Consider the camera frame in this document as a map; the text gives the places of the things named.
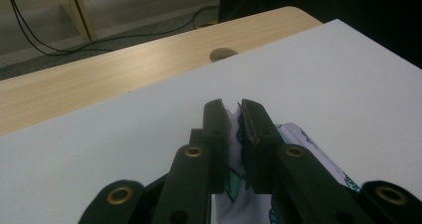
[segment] bolt hole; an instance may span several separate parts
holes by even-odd
[[[185,211],[177,210],[171,213],[170,223],[172,224],[184,224],[187,221],[189,215]]]
[[[292,157],[301,157],[304,153],[297,147],[289,147],[286,149],[286,154]]]
[[[230,48],[218,48],[211,52],[210,60],[211,62],[214,63],[214,62],[218,62],[220,60],[235,56],[237,54],[238,52]]]
[[[379,186],[375,189],[376,194],[383,199],[394,205],[406,205],[407,198],[403,195],[403,193],[397,191],[394,188],[388,186]]]
[[[335,219],[337,219],[337,221],[339,221],[340,223],[343,223],[343,224],[353,224],[353,223],[355,223],[354,217],[347,212],[338,212],[337,214],[335,214]]]
[[[202,149],[199,147],[189,147],[185,150],[185,155],[190,157],[197,157],[202,155]]]
[[[133,189],[128,186],[115,188],[111,191],[106,200],[109,204],[118,205],[126,202],[133,195]]]

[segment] dark background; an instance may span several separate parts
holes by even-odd
[[[422,68],[421,0],[221,0],[219,21],[298,7],[323,23],[339,19]]]

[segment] cable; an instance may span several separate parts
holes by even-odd
[[[37,50],[37,51],[39,51],[40,53],[42,53],[42,54],[44,54],[44,55],[46,55],[46,56],[54,56],[54,57],[57,57],[57,56],[63,56],[63,55],[69,55],[69,54],[72,54],[72,53],[74,53],[74,52],[77,52],[77,51],[72,51],[72,50],[60,50],[60,49],[56,49],[56,48],[53,48],[53,47],[51,47],[51,46],[49,46],[49,45],[47,45],[47,44],[45,44],[45,43],[43,43],[42,41],[40,41],[40,39],[38,39],[38,37],[34,34],[34,32],[32,31],[32,29],[29,27],[29,25],[28,25],[28,23],[26,22],[26,20],[25,20],[25,18],[22,16],[22,13],[20,12],[20,10],[19,10],[19,8],[18,8],[18,5],[16,4],[16,1],[15,0],[10,0],[10,2],[11,2],[11,4],[12,4],[12,8],[13,8],[13,11],[14,11],[14,14],[15,14],[15,17],[16,17],[16,20],[18,21],[18,24],[19,24],[19,27],[20,27],[20,29],[21,29],[21,31],[22,31],[22,33],[24,34],[24,36],[25,36],[25,38],[28,40],[28,42]],[[34,42],[33,41],[31,41],[31,39],[30,39],[30,37],[28,36],[28,34],[26,33],[26,31],[25,31],[25,28],[28,30],[28,32],[31,34],[31,36],[37,41],[37,42],[39,42],[41,45],[43,45],[43,46],[45,46],[45,47],[47,47],[47,48],[49,48],[49,49],[51,49],[51,50],[53,50],[53,51],[56,51],[56,52],[61,52],[61,53],[65,53],[65,54],[49,54],[49,53],[46,53],[46,52],[44,52],[44,51],[42,51],[41,49],[39,49],[35,44],[34,44]],[[110,50],[105,50],[105,49],[85,49],[84,51],[101,51],[101,52],[110,52]]]
[[[100,44],[100,43],[104,43],[104,42],[108,42],[108,41],[113,41],[113,40],[119,40],[119,39],[128,39],[128,38],[139,38],[139,37],[150,37],[150,36],[160,36],[160,35],[165,35],[165,34],[169,34],[169,33],[173,33],[176,32],[178,30],[181,30],[185,27],[187,27],[189,24],[193,23],[194,24],[194,20],[196,19],[196,17],[202,13],[205,10],[209,10],[209,9],[216,9],[218,8],[218,6],[205,6],[200,8],[196,13],[193,14],[192,18],[186,22],[185,24],[183,24],[180,27],[177,27],[175,29],[169,30],[169,31],[165,31],[165,32],[159,32],[159,33],[152,33],[152,34],[138,34],[138,35],[130,35],[130,36],[121,36],[121,37],[115,37],[115,38],[108,38],[108,39],[104,39],[104,40],[99,40],[99,41],[95,41],[95,42],[91,42],[85,45],[82,45],[78,48],[76,48],[75,50],[60,50],[60,49],[56,49],[53,48],[45,43],[43,43],[42,41],[40,41],[38,39],[38,37],[33,33],[33,31],[31,30],[31,28],[29,27],[28,23],[26,22],[25,18],[22,16],[17,4],[15,0],[10,0],[12,7],[13,7],[13,11],[16,17],[16,20],[18,21],[19,27],[22,31],[22,33],[24,34],[25,38],[27,39],[27,41],[40,53],[46,55],[46,56],[52,56],[52,57],[59,57],[59,56],[67,56],[73,53],[77,53],[77,52],[85,52],[85,51],[98,51],[98,52],[111,52],[112,50],[107,50],[107,49],[97,49],[97,48],[90,48],[87,49],[90,46],[96,45],[96,44]],[[39,49],[34,42],[31,40],[30,36],[27,34],[27,32],[25,31],[25,28],[28,30],[28,32],[30,33],[30,35],[32,36],[33,39],[35,39],[37,42],[39,42],[41,45],[56,51],[56,52],[60,52],[62,54],[51,54],[51,53],[47,53],[42,51],[41,49]]]

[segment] white cloth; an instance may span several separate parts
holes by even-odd
[[[215,195],[217,221],[219,224],[276,224],[277,217],[271,209],[271,195],[255,194],[244,179],[242,160],[241,112],[228,112],[231,127],[229,149],[230,181],[223,194]],[[307,148],[326,170],[338,181],[355,191],[360,188],[326,156],[316,143],[294,123],[276,125],[285,143]]]

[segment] wooden table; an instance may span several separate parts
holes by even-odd
[[[209,65],[215,49],[242,53],[318,25],[286,7],[0,81],[0,134]]]

